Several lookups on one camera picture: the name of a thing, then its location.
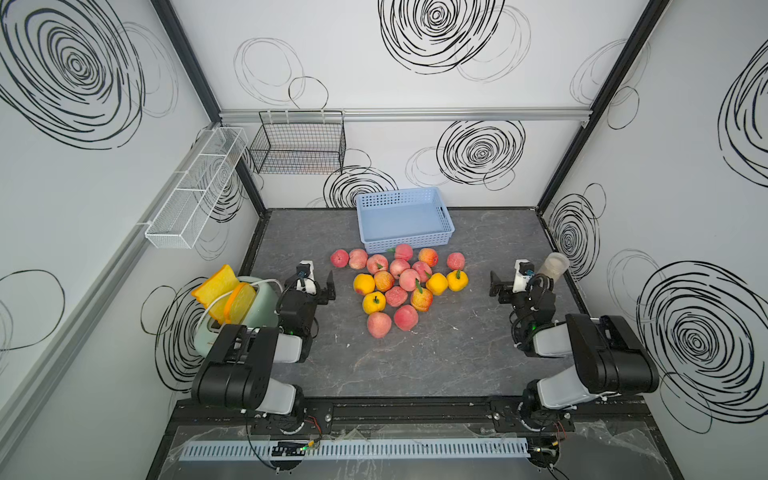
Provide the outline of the light blue plastic basket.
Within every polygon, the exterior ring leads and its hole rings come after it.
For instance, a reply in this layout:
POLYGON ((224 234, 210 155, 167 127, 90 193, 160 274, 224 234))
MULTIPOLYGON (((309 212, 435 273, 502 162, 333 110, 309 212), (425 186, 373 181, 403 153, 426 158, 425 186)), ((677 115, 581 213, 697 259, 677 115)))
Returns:
POLYGON ((356 208, 360 239, 369 254, 384 253, 400 244, 415 248, 446 245, 455 232, 435 187, 362 194, 356 198, 356 208))

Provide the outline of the mint green toaster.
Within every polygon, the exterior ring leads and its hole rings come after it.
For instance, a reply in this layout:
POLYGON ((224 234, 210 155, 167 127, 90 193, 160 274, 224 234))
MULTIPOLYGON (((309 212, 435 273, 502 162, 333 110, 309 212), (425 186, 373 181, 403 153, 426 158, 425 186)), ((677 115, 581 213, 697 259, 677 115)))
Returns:
MULTIPOLYGON (((237 278, 240 283, 245 282, 254 286, 257 296, 243 322, 232 325, 244 325, 249 328, 277 326, 278 317, 275 313, 275 307, 278 295, 273 289, 274 283, 271 280, 264 281, 256 277, 245 276, 237 278)), ((193 346, 199 355, 205 357, 215 343, 222 327, 228 324, 223 322, 225 305, 223 308, 220 306, 206 308, 198 301, 197 303, 203 307, 203 313, 193 316, 197 320, 197 326, 193 335, 193 346)))

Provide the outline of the yellow toast slice front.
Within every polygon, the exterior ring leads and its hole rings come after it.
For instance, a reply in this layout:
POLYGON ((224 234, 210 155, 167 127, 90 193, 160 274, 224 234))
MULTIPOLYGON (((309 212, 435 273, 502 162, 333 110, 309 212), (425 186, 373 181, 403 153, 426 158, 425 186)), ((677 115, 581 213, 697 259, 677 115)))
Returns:
POLYGON ((227 297, 224 307, 223 322, 225 324, 241 324, 257 296, 254 286, 241 282, 227 297))

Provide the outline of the orange peach top right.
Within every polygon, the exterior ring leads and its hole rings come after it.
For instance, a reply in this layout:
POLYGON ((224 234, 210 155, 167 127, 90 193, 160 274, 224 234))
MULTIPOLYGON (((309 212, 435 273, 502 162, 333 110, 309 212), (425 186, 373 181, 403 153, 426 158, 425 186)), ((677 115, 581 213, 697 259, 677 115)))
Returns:
POLYGON ((435 267, 439 262, 439 255, 435 249, 422 248, 418 253, 418 260, 429 267, 435 267))

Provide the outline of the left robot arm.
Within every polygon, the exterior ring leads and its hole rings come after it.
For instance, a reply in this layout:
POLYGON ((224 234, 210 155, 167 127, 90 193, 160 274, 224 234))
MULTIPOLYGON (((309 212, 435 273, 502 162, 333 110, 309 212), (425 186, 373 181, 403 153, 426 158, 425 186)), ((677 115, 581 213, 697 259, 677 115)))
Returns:
POLYGON ((316 310, 336 299, 332 274, 321 287, 299 267, 276 301, 278 324, 249 328, 226 325, 206 355, 191 387, 191 400, 268 414, 299 424, 306 418, 305 397, 297 385, 271 377, 275 364, 306 361, 319 328, 316 310))

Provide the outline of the yellow toast slice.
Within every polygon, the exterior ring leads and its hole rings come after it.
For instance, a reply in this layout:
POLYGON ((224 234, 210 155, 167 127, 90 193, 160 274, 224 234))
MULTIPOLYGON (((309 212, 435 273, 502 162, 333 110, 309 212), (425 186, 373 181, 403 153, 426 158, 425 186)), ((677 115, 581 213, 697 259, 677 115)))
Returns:
POLYGON ((254 286, 241 282, 227 297, 224 307, 223 322, 225 324, 241 324, 257 296, 254 286))
POLYGON ((204 307, 224 307, 226 300, 239 285, 240 281, 230 265, 224 265, 212 277, 205 280, 200 286, 191 292, 204 307))

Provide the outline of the frosted plastic cup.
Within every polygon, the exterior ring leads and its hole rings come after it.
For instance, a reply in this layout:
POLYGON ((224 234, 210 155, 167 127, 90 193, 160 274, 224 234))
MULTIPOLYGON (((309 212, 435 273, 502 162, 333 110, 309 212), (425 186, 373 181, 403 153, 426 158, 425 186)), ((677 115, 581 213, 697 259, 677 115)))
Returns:
POLYGON ((550 253, 537 270, 537 274, 543 275, 557 283, 570 267, 570 260, 559 252, 550 253))

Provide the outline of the yellow toast slice rear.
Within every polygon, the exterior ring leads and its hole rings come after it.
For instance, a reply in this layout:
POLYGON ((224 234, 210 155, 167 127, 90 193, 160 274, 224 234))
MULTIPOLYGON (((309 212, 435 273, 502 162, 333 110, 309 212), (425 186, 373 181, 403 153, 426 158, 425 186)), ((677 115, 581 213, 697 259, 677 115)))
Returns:
POLYGON ((224 265, 212 277, 205 280, 200 286, 191 292, 204 307, 224 307, 226 300, 239 285, 240 281, 230 265, 224 265))

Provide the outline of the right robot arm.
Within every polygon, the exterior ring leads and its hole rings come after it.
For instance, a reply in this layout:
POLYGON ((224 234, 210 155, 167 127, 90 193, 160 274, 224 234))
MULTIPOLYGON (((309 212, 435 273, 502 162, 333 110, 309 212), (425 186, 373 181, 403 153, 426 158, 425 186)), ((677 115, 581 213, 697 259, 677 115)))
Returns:
POLYGON ((534 273, 525 262, 512 281, 491 272, 489 295, 512 307, 510 334, 528 357, 569 358, 561 372, 530 381, 518 406, 519 418, 542 430, 580 404, 655 392, 661 375, 646 348, 622 316, 567 314, 557 320, 555 279, 534 273))

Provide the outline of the pink peach with leaf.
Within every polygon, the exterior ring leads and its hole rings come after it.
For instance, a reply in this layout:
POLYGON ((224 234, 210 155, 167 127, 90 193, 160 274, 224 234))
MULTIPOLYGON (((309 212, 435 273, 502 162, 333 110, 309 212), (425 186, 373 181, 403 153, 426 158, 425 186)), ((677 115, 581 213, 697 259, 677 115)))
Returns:
POLYGON ((375 275, 380 271, 388 271, 389 261, 384 255, 374 254, 368 257, 366 267, 371 275, 375 275))

